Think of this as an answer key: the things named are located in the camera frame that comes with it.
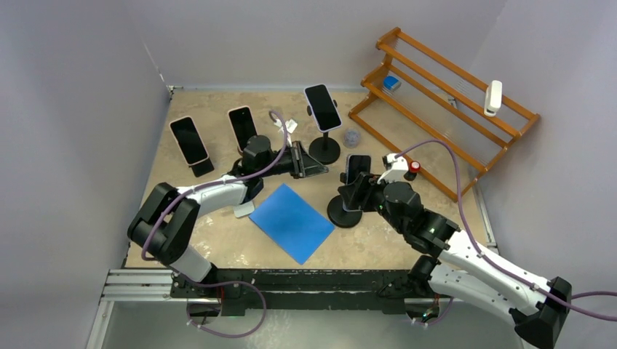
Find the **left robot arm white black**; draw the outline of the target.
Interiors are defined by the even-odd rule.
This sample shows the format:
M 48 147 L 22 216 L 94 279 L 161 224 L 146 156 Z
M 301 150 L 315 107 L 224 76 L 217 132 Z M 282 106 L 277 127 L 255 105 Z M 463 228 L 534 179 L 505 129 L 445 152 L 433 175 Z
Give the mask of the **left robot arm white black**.
M 157 184 L 127 229 L 130 241 L 164 266 L 184 275 L 198 297 L 209 297 L 217 287 L 217 268 L 190 245 L 196 221 L 203 215 L 252 201 L 265 177 L 289 174 L 304 179 L 328 173 L 299 141 L 271 149 L 265 135 L 251 137 L 232 169 L 218 180 L 192 187 Z

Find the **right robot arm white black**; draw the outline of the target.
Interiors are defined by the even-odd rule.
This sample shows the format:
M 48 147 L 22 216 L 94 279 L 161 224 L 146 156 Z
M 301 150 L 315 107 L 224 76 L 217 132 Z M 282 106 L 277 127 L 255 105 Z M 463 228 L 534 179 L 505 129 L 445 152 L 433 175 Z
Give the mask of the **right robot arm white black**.
M 338 192 L 350 210 L 379 214 L 423 256 L 408 279 L 419 296 L 446 294 L 493 313 L 536 348 L 554 348 L 568 317 L 572 286 L 524 270 L 427 209 L 410 183 L 360 172 L 344 174 Z

